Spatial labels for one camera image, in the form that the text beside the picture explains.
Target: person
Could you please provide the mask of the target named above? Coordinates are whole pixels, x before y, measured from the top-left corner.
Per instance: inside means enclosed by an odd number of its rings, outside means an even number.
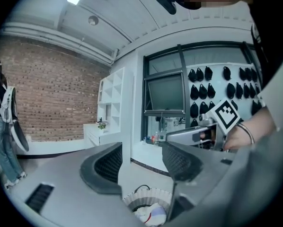
[[[0,62],[0,102],[3,100],[6,88],[8,87],[6,77],[2,73],[2,65]],[[9,124],[5,123],[0,115],[0,166],[7,177],[6,188],[14,186],[23,177],[26,177],[26,173],[18,163],[17,157],[13,152]]]
[[[178,0],[185,8],[220,7],[244,1],[248,4],[254,24],[251,27],[254,47],[262,70],[265,87],[283,62],[283,0]],[[271,134],[276,126],[267,107],[242,123],[255,142]],[[235,126],[227,136],[224,149],[238,149],[251,143],[250,137]]]

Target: jeans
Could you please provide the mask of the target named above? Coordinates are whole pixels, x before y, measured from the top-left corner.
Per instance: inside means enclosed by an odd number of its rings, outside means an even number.
[[[0,117],[0,166],[6,177],[14,182],[23,172],[10,143],[9,124]]]

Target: red stripe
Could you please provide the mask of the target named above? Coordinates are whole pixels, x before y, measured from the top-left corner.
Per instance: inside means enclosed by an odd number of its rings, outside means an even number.
[[[144,224],[145,223],[147,223],[148,221],[149,221],[149,219],[151,218],[151,213],[150,213],[150,215],[149,215],[149,218],[147,219],[147,221],[146,222],[144,222]]]

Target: bracelet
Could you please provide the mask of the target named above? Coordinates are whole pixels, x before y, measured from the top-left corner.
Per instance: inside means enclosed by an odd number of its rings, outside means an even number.
[[[236,126],[240,127],[241,129],[243,129],[248,134],[248,136],[251,139],[251,144],[255,143],[253,135],[251,134],[250,130],[245,125],[238,123],[238,124],[236,124]]]

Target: white backpack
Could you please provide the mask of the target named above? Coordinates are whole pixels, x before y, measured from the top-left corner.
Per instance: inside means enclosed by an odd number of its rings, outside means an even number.
[[[12,123],[12,95],[15,87],[7,87],[3,84],[3,88],[6,90],[3,101],[0,100],[0,115],[4,122]]]

